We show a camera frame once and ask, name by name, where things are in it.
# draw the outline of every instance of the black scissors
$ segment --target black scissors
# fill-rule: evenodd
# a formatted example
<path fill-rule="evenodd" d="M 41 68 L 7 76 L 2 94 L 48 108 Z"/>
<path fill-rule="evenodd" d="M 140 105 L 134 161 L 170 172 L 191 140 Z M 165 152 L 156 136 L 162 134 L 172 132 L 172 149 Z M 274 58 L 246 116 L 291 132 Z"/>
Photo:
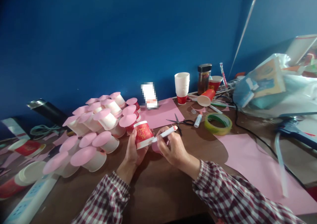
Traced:
<path fill-rule="evenodd" d="M 184 121 L 182 121 L 182 122 L 180 122 L 180 121 L 178 121 L 178 118 L 177 118 L 177 116 L 176 116 L 176 113 L 175 113 L 175 118 L 176 118 L 176 121 L 174 121 L 174 120 L 169 120 L 169 119 L 167 119 L 167 121 L 170 121 L 170 122 L 173 122 L 173 123 L 177 123 L 177 128 L 178 128 L 178 131 L 179 131 L 179 135 L 183 135 L 182 134 L 182 130 L 180 129 L 180 127 L 179 127 L 179 124 L 180 123 L 183 123 L 183 124 L 186 124 L 186 125 L 190 125 L 190 126 L 193 126 L 194 124 L 195 124 L 195 122 L 193 121 L 193 120 L 189 120 L 189 119 L 187 119 L 187 120 L 184 120 Z"/>

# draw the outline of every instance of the plaid sleeve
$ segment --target plaid sleeve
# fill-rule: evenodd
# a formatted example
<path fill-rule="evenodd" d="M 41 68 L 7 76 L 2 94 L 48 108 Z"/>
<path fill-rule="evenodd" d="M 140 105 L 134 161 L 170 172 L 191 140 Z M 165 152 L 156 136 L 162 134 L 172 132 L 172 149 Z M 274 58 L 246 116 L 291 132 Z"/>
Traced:
<path fill-rule="evenodd" d="M 213 162 L 200 162 L 193 190 L 225 223 L 304 223 L 245 179 L 228 175 Z"/>
<path fill-rule="evenodd" d="M 106 175 L 72 224 L 122 223 L 122 212 L 130 198 L 129 189 L 114 171 Z"/>

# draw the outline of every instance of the black thermos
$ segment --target black thermos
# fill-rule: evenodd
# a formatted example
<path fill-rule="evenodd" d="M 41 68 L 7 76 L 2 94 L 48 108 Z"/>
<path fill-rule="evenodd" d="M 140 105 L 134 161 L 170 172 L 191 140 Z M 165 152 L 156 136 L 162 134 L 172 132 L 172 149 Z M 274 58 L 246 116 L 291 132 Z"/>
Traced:
<path fill-rule="evenodd" d="M 51 122 L 55 123 L 59 127 L 62 127 L 68 116 L 64 114 L 61 110 L 56 108 L 50 102 L 43 99 L 33 100 L 27 106 L 33 111 L 44 116 Z"/>

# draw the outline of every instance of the table surface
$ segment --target table surface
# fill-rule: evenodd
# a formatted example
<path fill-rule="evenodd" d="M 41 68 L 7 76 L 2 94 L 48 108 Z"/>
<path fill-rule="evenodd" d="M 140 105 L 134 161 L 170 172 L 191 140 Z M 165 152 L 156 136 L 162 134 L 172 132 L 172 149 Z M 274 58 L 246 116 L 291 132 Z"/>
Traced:
<path fill-rule="evenodd" d="M 188 102 L 183 106 L 177 105 L 185 119 L 195 120 L 197 117 L 190 112 L 192 104 L 192 102 Z M 198 159 L 213 161 L 220 164 L 229 174 L 240 175 L 224 164 L 228 158 L 225 147 L 204 127 L 204 117 L 209 112 L 214 111 L 206 108 L 199 128 L 180 124 L 184 146 L 188 153 Z M 229 116 L 233 122 L 230 134 L 247 133 L 234 124 L 234 109 L 230 109 L 224 114 Z M 273 144 L 276 125 L 270 120 L 239 113 L 238 124 L 252 130 L 269 144 Z M 128 138 L 126 135 L 120 138 L 118 149 L 107 155 L 105 164 L 98 171 L 90 173 L 81 167 L 73 176 L 59 178 L 31 223 L 70 223 L 82 210 L 97 183 L 105 174 L 110 174 L 118 168 L 125 156 Z M 270 154 L 269 149 L 262 142 L 258 141 L 258 144 Z M 317 156 L 311 152 L 311 149 L 305 148 L 296 140 L 282 138 L 282 152 L 286 151 L 288 147 L 292 147 L 292 152 L 297 156 L 306 154 L 308 151 L 309 156 L 313 157 L 315 161 L 317 160 Z M 10 214 L 27 191 L 28 189 L 13 198 L 0 202 L 0 209 L 4 211 L 2 218 L 6 218 Z M 165 223 L 208 211 L 207 206 L 193 192 L 191 178 L 171 166 L 163 156 L 151 149 L 132 179 L 130 194 L 131 198 L 123 213 L 124 223 Z"/>

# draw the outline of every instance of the right hand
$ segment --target right hand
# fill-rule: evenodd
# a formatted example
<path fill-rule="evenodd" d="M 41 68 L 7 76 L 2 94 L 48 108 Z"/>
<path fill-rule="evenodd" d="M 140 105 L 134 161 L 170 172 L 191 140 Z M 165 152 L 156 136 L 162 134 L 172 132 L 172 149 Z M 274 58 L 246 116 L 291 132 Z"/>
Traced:
<path fill-rule="evenodd" d="M 165 138 L 160 136 L 160 134 L 167 129 L 169 129 L 169 127 L 165 126 L 158 131 L 158 148 L 171 165 L 180 168 L 182 164 L 189 160 L 189 154 L 185 150 L 181 136 L 178 133 L 173 132 Z"/>

